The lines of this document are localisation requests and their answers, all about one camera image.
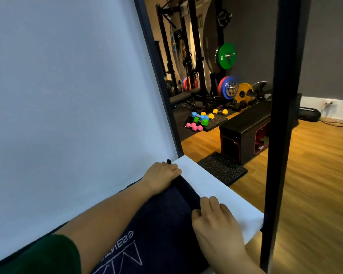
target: navy blue fabric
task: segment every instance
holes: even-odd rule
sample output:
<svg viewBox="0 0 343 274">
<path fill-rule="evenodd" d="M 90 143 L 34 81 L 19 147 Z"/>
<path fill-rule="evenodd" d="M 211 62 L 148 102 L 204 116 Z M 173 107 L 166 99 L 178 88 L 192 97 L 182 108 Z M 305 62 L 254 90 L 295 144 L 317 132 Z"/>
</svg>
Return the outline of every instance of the navy blue fabric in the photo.
<svg viewBox="0 0 343 274">
<path fill-rule="evenodd" d="M 208 267 L 192 228 L 199 196 L 178 177 L 145 203 L 92 274 L 193 274 Z"/>
</svg>

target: white baseboard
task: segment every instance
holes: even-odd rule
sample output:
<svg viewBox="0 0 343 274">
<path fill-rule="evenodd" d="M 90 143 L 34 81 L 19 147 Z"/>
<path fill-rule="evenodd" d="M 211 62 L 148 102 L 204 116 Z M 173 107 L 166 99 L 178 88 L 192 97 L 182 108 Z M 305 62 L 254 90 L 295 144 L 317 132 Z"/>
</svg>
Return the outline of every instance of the white baseboard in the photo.
<svg viewBox="0 0 343 274">
<path fill-rule="evenodd" d="M 302 97 L 301 107 L 316 108 L 321 111 L 324 108 L 326 98 Z M 327 106 L 322 112 L 322 117 L 330 117 L 343 120 L 343 100 L 334 100 L 332 105 Z"/>
</svg>

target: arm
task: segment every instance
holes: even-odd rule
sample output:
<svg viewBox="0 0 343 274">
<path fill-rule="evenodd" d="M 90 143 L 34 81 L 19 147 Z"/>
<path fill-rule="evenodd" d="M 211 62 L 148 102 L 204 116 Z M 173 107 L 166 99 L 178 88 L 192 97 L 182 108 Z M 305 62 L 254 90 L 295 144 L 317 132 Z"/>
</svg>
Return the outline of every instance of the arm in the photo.
<svg viewBox="0 0 343 274">
<path fill-rule="evenodd" d="M 218 274 L 265 274 L 248 257 L 238 222 L 214 196 L 201 198 L 201 210 L 192 212 L 199 246 Z"/>
<path fill-rule="evenodd" d="M 90 273 L 109 252 L 139 208 L 167 189 L 181 173 L 176 164 L 157 162 L 139 182 L 96 204 L 55 232 L 71 239 L 78 248 L 82 274 Z"/>
</svg>

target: logo on fabric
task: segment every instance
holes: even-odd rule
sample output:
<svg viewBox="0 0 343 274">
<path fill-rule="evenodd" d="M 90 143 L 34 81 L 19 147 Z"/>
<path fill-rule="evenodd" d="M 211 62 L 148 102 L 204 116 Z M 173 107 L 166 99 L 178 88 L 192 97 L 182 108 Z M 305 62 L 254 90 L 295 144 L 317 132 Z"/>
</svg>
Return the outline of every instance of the logo on fabric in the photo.
<svg viewBox="0 0 343 274">
<path fill-rule="evenodd" d="M 133 231 L 129 231 L 126 235 L 117 240 L 114 247 L 102 259 L 101 266 L 92 272 L 92 274 L 121 274 L 126 258 L 128 258 L 128 262 L 142 266 L 135 240 L 132 240 L 133 234 Z"/>
</svg>

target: yellow dumbbell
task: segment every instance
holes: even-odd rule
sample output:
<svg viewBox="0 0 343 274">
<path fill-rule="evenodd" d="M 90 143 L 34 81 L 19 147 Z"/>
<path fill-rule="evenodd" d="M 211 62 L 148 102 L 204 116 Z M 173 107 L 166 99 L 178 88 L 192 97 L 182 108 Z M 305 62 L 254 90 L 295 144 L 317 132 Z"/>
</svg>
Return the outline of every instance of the yellow dumbbell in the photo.
<svg viewBox="0 0 343 274">
<path fill-rule="evenodd" d="M 227 114 L 228 114 L 228 110 L 220 111 L 220 110 L 218 110 L 218 109 L 215 108 L 215 109 L 213 110 L 213 113 L 214 113 L 214 114 L 227 115 Z"/>
</svg>

